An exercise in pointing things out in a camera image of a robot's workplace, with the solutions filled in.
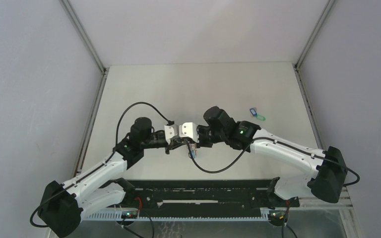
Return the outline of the metal key organizer with rings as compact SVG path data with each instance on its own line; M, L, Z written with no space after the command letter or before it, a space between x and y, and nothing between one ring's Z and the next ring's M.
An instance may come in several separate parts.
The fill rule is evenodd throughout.
M191 143L190 141L187 141L187 147L188 147L188 156L189 158L195 159L197 157L197 147L195 143Z

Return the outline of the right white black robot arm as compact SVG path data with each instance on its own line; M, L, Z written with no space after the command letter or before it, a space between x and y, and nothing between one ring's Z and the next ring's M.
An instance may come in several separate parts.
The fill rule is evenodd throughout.
M280 206L293 197L312 195L328 203L339 201L348 167L342 152L330 146L326 150L305 147L273 135L258 124L235 121L218 106L204 115L207 125L191 127L189 136L199 147L212 147L223 142L241 153L266 155L299 169L302 174L274 178L267 192L267 201Z

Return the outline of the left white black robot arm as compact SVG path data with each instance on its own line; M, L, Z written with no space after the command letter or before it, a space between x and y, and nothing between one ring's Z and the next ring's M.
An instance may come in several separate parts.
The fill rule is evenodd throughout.
M111 180L130 169L144 156L145 149L167 151L186 140L199 142L197 125L170 121L163 130L154 131L149 118L137 118L129 133L115 144L112 152L99 163L65 182L50 182L34 215L59 238L73 233L88 216L110 205L131 206L135 193Z

